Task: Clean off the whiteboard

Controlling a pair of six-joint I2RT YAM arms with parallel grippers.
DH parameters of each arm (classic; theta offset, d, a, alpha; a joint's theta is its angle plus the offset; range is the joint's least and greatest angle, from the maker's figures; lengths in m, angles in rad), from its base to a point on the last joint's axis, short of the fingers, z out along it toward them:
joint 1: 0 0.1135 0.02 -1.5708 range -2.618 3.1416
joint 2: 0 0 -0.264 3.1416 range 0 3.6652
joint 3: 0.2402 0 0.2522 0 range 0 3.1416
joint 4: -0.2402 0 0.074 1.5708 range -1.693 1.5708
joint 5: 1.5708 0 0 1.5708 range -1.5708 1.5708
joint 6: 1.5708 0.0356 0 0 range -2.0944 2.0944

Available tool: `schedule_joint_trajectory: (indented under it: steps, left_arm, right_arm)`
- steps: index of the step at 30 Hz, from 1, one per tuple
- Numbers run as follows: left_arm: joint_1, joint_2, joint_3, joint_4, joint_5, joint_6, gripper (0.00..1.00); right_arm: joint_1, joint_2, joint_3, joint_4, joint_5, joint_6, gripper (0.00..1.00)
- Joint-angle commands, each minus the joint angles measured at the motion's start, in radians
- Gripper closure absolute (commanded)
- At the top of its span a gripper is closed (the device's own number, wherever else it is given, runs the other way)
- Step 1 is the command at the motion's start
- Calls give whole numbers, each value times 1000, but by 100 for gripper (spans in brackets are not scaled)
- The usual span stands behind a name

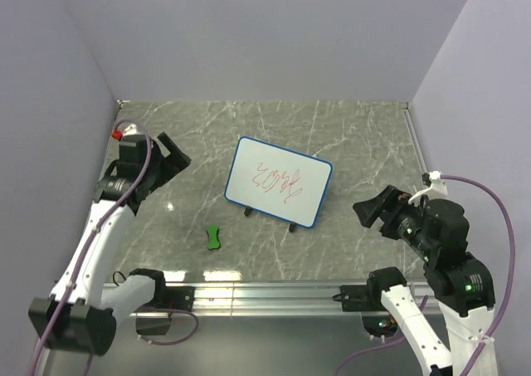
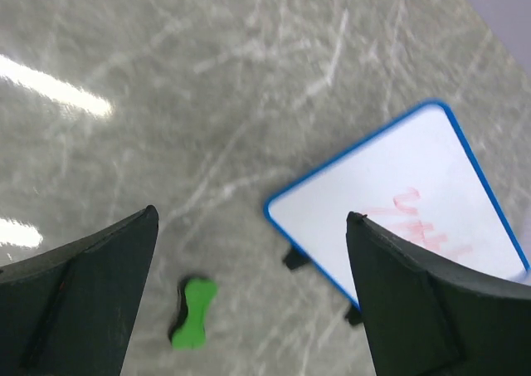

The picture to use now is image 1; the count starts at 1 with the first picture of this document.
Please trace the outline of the blue-framed small whiteboard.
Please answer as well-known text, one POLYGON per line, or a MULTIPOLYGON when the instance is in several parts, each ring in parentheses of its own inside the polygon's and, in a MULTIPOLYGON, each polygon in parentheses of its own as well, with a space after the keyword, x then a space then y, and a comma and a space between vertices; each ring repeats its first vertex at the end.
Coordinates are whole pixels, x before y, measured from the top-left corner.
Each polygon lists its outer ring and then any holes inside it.
POLYGON ((333 173, 323 159, 242 136, 225 199, 301 227, 314 227, 333 173))

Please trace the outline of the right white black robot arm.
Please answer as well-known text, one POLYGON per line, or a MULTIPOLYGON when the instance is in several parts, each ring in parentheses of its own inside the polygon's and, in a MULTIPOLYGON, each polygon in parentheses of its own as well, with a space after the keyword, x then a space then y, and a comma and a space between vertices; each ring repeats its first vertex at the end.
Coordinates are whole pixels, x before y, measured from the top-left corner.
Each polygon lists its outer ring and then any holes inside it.
POLYGON ((412 195, 389 185, 355 203, 363 227, 382 222, 380 233, 404 241, 422 260, 423 273, 446 322, 441 342, 396 267, 370 272, 366 298, 397 322, 425 375, 496 375, 495 351, 486 346, 494 320, 494 283, 485 264, 467 251, 470 224, 464 208, 446 198, 412 195))

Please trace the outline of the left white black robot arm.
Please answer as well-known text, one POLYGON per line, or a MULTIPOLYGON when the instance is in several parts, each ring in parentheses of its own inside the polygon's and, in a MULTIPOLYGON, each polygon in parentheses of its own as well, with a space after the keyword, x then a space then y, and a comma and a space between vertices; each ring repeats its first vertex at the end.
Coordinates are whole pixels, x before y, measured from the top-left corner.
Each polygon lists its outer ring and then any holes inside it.
POLYGON ((38 349, 102 356, 121 321, 136 310, 192 308, 193 291, 170 291, 162 271, 137 268, 120 286, 104 290, 119 242, 141 203, 191 163, 165 133, 156 139, 119 131, 113 135, 119 157, 96 185, 76 252, 50 295, 34 299, 28 310, 40 338, 38 349))

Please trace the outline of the green whiteboard eraser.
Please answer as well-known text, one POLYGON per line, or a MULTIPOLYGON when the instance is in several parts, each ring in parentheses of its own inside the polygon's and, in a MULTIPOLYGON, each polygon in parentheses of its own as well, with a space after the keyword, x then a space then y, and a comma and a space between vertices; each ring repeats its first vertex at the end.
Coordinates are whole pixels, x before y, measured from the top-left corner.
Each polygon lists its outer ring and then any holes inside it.
POLYGON ((219 241, 219 226, 209 225, 206 227, 207 232, 207 249, 209 251, 218 250, 221 248, 219 241))

